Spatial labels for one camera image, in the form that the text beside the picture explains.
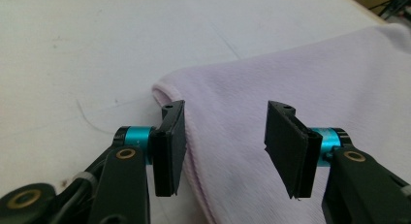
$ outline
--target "scratch mark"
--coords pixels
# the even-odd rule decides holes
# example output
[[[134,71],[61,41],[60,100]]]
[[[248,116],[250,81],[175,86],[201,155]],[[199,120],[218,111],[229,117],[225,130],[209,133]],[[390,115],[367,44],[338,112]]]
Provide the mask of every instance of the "scratch mark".
[[[220,29],[218,29],[218,27],[211,22],[211,27],[212,29],[215,31],[215,33],[217,33],[217,35],[220,37],[221,40],[223,40],[224,44],[226,44],[226,46],[230,49],[230,51],[236,56],[237,59],[241,59],[241,57],[239,56],[239,54],[236,52],[236,50],[234,49],[233,45],[231,44],[231,42],[227,39],[227,37],[221,32]]]
[[[81,106],[81,103],[79,102],[79,100],[76,100],[76,102],[77,102],[79,111],[81,112],[82,118],[85,120],[85,122],[87,122],[87,124],[89,124],[89,125],[91,126],[91,128],[93,128],[93,129],[95,129],[95,130],[97,130],[97,131],[99,131],[99,132],[105,133],[105,134],[111,134],[111,135],[113,134],[112,132],[109,132],[109,131],[100,129],[99,127],[97,127],[97,126],[95,126],[93,123],[91,123],[91,121],[90,121],[90,120],[87,118],[87,116],[85,115],[85,112],[84,112],[84,110],[82,109],[82,106]]]

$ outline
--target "pink fabric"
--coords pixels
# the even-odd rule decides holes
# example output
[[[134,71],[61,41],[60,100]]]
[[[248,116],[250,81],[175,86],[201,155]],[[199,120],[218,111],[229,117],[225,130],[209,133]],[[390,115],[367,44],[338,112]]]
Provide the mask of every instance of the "pink fabric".
[[[264,151],[268,100],[310,127],[341,127],[354,145],[411,182],[411,37],[396,24],[315,45],[179,70],[153,86],[186,101],[184,170],[210,223],[323,223],[328,169],[312,198],[290,200]]]

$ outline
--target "table surface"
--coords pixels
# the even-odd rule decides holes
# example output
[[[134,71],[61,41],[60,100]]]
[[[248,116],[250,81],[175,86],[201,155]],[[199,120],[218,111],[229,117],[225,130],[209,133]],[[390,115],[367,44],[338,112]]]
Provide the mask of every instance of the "table surface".
[[[151,85],[219,63],[381,24],[351,0],[0,0],[0,196],[62,190],[124,125],[161,123]],[[152,223],[206,223],[190,187]]]

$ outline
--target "brass screw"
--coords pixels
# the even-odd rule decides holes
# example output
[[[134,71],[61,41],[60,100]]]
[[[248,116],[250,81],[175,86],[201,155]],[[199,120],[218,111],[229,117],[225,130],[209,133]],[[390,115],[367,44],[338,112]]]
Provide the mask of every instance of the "brass screw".
[[[125,149],[121,149],[120,151],[118,151],[115,156],[118,159],[129,159],[131,157],[133,157],[136,154],[136,151],[134,149],[131,148],[125,148]]]
[[[350,160],[360,162],[360,163],[365,161],[365,157],[362,154],[355,152],[355,151],[345,151],[344,156],[349,158]]]
[[[9,209],[18,209],[18,208],[25,208],[31,206],[37,200],[39,200],[42,191],[39,189],[30,189],[25,190],[17,195],[13,196],[9,202],[7,203],[7,208]]]

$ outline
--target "towel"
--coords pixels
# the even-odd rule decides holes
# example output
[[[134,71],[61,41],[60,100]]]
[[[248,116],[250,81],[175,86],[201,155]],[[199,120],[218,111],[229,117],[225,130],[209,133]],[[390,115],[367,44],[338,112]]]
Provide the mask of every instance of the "towel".
[[[268,100],[309,127],[340,127],[358,149],[411,182],[411,35],[387,24],[321,43],[176,71],[156,100],[186,102],[184,171],[209,223],[324,223],[329,168],[312,197],[290,200],[264,151]]]

